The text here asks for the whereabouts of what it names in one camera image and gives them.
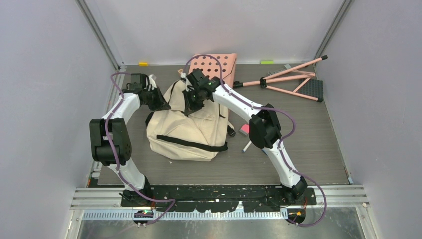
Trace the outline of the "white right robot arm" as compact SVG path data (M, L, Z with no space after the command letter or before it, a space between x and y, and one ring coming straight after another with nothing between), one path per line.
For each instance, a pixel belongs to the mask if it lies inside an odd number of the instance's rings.
M274 165L282 186L282 194L290 204L304 198L306 180L292 165L284 149L277 110L271 105L260 105L231 88L218 77L209 78L195 68L191 73L180 72L186 84L182 91L185 101L184 114L190 115L210 100L227 107L249 124L249 140L262 149Z

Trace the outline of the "pink eraser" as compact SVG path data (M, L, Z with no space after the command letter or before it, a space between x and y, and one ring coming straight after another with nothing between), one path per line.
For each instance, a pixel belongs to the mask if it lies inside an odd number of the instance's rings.
M248 124L243 125L239 132L244 136L249 136L250 133L250 126Z

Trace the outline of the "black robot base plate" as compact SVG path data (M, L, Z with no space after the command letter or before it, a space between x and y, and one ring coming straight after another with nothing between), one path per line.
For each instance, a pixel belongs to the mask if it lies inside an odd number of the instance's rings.
M275 212L287 206L313 206L317 204L313 188L306 188L298 199L289 199L285 190L276 185L154 185L147 196L151 202L136 192L124 190L121 206L152 206L159 212L165 211L175 199L172 212L233 212L243 207L245 212Z

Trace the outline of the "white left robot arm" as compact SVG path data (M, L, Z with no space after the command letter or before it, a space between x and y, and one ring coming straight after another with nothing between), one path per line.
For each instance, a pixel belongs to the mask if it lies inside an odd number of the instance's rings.
M111 169L125 185L126 193L141 206L149 205L153 199L147 177L142 174L132 160L132 144L127 130L127 123L133 114L146 105L153 112L170 109L160 88L156 76L143 73L130 74L131 81L123 89L111 76L119 96L112 108L101 118L89 122L92 158Z

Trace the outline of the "beige canvas backpack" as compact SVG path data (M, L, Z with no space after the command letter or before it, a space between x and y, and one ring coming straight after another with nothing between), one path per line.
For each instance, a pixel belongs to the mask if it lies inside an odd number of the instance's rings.
M204 101L200 110L184 115L185 82L175 81L164 94L171 109L151 112L146 136L152 151L172 160L208 162L228 150L226 138L235 136L227 107Z

